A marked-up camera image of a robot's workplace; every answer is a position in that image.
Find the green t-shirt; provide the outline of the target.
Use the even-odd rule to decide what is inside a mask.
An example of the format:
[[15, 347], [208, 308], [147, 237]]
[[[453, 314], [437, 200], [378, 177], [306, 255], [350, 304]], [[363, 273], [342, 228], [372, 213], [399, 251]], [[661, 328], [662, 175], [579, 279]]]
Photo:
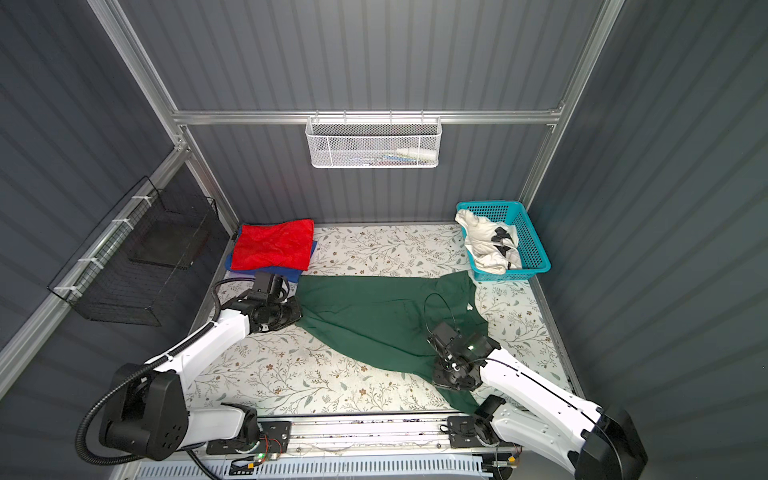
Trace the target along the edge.
[[476, 285], [465, 271], [439, 278], [306, 276], [295, 296], [298, 325], [356, 361], [433, 380], [429, 334], [445, 322], [463, 335], [486, 335]]

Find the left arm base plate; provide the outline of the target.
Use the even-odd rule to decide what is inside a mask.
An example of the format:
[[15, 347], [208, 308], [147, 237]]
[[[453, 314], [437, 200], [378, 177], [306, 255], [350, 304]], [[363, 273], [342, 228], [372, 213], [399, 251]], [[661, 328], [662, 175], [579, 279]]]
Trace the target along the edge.
[[281, 455], [289, 446], [292, 423], [289, 421], [266, 421], [258, 425], [258, 434], [253, 440], [240, 438], [214, 440], [207, 444], [208, 455]]

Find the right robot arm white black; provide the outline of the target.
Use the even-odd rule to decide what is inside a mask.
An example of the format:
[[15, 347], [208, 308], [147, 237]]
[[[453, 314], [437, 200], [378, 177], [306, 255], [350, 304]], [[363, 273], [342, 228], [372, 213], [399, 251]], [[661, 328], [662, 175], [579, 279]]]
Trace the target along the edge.
[[438, 386], [496, 391], [471, 415], [452, 416], [443, 425], [452, 447], [520, 446], [576, 479], [641, 477], [648, 455], [626, 410], [603, 408], [556, 386], [486, 335], [466, 337], [442, 323], [429, 342], [437, 353]]

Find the teal plastic laundry basket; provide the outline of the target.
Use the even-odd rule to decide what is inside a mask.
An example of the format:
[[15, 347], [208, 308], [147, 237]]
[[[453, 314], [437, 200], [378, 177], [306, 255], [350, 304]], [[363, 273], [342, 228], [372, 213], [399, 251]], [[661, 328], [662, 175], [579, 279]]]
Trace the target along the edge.
[[468, 209], [475, 215], [487, 217], [494, 222], [514, 225], [518, 231], [520, 240], [518, 250], [523, 268], [510, 270], [503, 275], [483, 273], [475, 267], [474, 260], [468, 253], [469, 262], [476, 281], [522, 281], [550, 270], [551, 263], [521, 203], [501, 200], [466, 201], [457, 204], [456, 210], [460, 209]]

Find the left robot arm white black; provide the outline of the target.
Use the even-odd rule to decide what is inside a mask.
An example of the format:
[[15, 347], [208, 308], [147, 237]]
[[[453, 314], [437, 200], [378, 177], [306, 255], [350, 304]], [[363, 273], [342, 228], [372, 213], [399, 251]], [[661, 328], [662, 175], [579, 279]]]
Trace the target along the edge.
[[258, 273], [248, 288], [223, 301], [212, 290], [213, 316], [184, 340], [142, 364], [125, 364], [109, 392], [79, 427], [76, 445], [86, 457], [90, 420], [99, 419], [99, 442], [121, 452], [121, 460], [164, 460], [171, 454], [212, 441], [232, 441], [244, 450], [262, 437], [255, 409], [234, 403], [191, 409], [186, 396], [197, 377], [221, 354], [251, 334], [272, 333], [302, 316], [290, 283]]

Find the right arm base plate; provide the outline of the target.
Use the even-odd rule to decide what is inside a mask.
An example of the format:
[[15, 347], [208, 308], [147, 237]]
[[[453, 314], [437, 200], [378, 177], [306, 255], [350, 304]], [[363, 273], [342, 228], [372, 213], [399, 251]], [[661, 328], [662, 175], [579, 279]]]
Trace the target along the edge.
[[486, 438], [481, 429], [476, 426], [471, 416], [449, 416], [440, 431], [448, 436], [449, 445], [453, 449], [513, 447], [514, 444], [502, 440]]

